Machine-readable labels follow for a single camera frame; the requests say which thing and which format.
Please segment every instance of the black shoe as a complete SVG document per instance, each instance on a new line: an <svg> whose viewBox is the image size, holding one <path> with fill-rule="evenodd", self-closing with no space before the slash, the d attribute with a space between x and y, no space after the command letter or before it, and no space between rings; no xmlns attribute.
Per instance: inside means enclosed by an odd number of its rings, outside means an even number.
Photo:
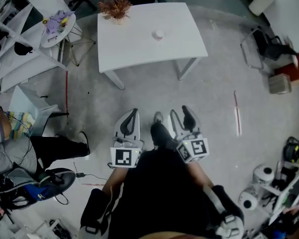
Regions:
<svg viewBox="0 0 299 239"><path fill-rule="evenodd" d="M163 124L164 122L164 117L163 117L163 114L161 112L156 112L155 115L154 115L154 123L161 123Z"/></svg>
<svg viewBox="0 0 299 239"><path fill-rule="evenodd" d="M88 138L87 138L85 132L83 132L83 131L79 132L78 138L79 138L79 142L86 144L86 146L88 148L88 155L90 155L89 142L88 142Z"/></svg>

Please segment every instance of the bag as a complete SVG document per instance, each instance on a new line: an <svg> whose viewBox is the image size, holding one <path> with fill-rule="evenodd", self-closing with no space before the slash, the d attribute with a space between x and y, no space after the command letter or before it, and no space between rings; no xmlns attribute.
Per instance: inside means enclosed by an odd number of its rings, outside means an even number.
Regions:
<svg viewBox="0 0 299 239"><path fill-rule="evenodd" d="M16 42L14 44L14 51L19 56L24 56L24 55L26 55L28 53L32 53L32 50L33 50L32 47L27 47L27 46L23 45L22 43Z"/></svg>
<svg viewBox="0 0 299 239"><path fill-rule="evenodd" d="M297 162L299 159L299 140L290 136L284 147L284 159L288 162Z"/></svg>

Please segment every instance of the person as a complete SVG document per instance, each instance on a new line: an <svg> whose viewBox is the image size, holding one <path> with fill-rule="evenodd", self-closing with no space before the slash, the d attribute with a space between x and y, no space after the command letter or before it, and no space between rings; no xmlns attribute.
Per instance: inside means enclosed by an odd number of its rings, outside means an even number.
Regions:
<svg viewBox="0 0 299 239"><path fill-rule="evenodd" d="M219 227L227 214L243 214L214 185L197 162L185 164L170 146L173 139L157 112L150 132L155 149L141 154L136 168L115 168L102 190L94 189L81 218L80 239L221 239L210 228ZM227 212L203 188L210 188Z"/></svg>
<svg viewBox="0 0 299 239"><path fill-rule="evenodd" d="M9 139L11 125L0 106L0 174L10 171L14 164L36 176L59 159L84 157L90 154L88 140L80 132L79 142L59 137L30 136Z"/></svg>

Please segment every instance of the concrete floor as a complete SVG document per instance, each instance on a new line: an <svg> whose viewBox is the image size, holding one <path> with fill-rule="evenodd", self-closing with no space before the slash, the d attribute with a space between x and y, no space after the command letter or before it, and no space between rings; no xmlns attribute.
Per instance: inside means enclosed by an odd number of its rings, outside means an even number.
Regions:
<svg viewBox="0 0 299 239"><path fill-rule="evenodd" d="M167 118L171 109L181 114L182 105L196 112L204 137L208 138L210 156L200 165L215 184L225 187L235 202L251 181L257 165L267 163L275 167L285 140L290 135L299 138L299 85L288 94L269 94L266 77L248 68L243 59L240 41L248 29L235 23L237 18L226 13L218 14L220 21L205 17L212 15L210 11L206 13L206 9L191 7L191 11L209 56L203 58L183 81L177 79L174 61L145 64L117 71L126 85L121 91L99 73L97 45L86 54L79 67L69 64L69 119L50 119L45 135L59 133L75 140L77 133L84 130L91 155L57 161L52 168L66 167L108 178L112 172L107 163L111 161L113 127L122 114L132 108L140 110L142 140L145 149L150 150L153 143L149 130L154 113L161 111ZM97 15L83 18L78 24L97 40ZM87 48L78 46L77 52L85 54ZM246 49L251 62L259 63L253 40L248 41ZM185 63L178 61L180 67ZM65 110L65 72L62 69L37 75L25 85L37 90L40 96L49 95L49 104L58 104ZM12 91L3 94L0 103L7 106ZM234 91L241 113L240 137L236 136ZM65 192L69 205L63 206L51 199L16 213L25 217L27 212L36 210L43 219L61 219L75 233L94 187L82 184L103 182L94 177L81 178ZM266 218L257 210L244 213L247 229L258 227ZM38 226L30 219L24 218L23 222L31 229Z"/></svg>

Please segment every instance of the black pants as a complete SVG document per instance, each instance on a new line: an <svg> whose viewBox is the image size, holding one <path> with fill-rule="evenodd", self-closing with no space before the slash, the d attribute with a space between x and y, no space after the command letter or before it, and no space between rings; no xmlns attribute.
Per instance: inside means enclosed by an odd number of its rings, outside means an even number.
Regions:
<svg viewBox="0 0 299 239"><path fill-rule="evenodd" d="M75 157L85 157L89 154L87 145L70 141L69 139L59 137L30 137L37 159L42 160L44 169L56 160Z"/></svg>
<svg viewBox="0 0 299 239"><path fill-rule="evenodd" d="M174 149L175 147L177 147L177 142L174 141L170 136L166 127L159 122L155 122L151 126L150 134L153 139L154 145L158 146L158 148Z"/></svg>

